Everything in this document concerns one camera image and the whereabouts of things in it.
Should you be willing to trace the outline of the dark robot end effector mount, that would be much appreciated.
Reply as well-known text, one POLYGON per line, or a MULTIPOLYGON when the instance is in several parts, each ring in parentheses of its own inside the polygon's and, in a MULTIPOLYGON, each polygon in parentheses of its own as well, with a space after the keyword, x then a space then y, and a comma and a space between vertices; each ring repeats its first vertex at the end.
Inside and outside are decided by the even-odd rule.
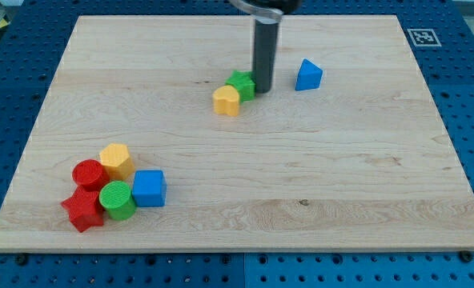
POLYGON ((301 7, 303 0, 228 0, 237 10, 264 23, 280 23, 285 14, 301 7))

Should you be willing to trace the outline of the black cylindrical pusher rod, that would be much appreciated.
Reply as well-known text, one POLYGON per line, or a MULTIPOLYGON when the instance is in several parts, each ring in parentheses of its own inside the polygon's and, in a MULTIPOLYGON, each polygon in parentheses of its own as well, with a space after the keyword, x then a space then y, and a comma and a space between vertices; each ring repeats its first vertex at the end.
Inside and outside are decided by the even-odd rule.
POLYGON ((255 18, 252 78, 257 94, 265 94, 272 88, 278 30, 278 22, 255 18))

